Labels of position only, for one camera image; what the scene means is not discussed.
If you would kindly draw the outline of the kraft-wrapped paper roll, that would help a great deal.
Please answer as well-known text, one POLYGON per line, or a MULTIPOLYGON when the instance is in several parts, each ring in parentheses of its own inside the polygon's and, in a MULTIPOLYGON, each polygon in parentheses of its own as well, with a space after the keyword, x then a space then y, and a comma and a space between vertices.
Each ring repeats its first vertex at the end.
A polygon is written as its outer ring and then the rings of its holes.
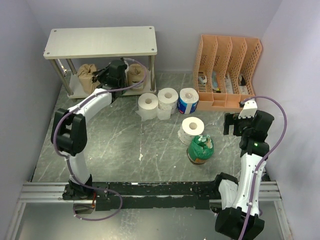
POLYGON ((100 82, 94 81, 94 72, 97 71, 95 64, 83 64, 77 71, 77 77, 83 88, 83 91, 90 95, 100 85, 100 82))
POLYGON ((133 63, 129 66, 127 72, 127 83, 129 86, 135 85, 142 81, 145 77, 145 69, 138 63, 133 63))

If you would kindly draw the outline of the green torn-wrapped paper roll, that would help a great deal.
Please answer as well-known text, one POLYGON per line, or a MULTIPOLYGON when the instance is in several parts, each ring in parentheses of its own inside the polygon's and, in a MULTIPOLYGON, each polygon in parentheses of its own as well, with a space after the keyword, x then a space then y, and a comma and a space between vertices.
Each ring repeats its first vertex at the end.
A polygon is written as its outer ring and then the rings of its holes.
POLYGON ((186 152, 192 164, 205 164, 214 153, 214 143, 211 136, 208 134, 195 136, 191 140, 186 152))

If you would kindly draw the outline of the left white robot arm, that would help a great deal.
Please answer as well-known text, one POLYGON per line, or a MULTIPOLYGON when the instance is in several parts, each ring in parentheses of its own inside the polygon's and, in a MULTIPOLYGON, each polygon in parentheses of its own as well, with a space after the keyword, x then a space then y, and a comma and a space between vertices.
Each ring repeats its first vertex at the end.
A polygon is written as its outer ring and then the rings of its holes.
POLYGON ((94 71, 92 81, 96 89, 83 101, 55 112, 51 142, 58 155, 66 160, 70 173, 65 199, 89 199, 94 192, 92 175, 86 165, 84 149, 87 145, 87 124, 100 110, 110 105, 126 87, 128 63, 123 59, 111 61, 108 66, 94 71))

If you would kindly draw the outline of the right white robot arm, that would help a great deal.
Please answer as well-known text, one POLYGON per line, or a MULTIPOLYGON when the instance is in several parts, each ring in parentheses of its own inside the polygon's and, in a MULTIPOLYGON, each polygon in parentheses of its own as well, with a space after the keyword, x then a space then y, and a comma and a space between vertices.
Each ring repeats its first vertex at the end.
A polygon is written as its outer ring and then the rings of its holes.
POLYGON ((223 177, 212 186, 213 195, 221 199, 221 210, 215 222, 215 231, 233 240, 253 240, 264 229, 265 222, 260 219, 259 191, 264 157, 270 147, 265 142, 274 117, 257 110, 252 117, 242 118, 239 113, 224 116, 223 133, 240 137, 241 173, 239 182, 223 177))

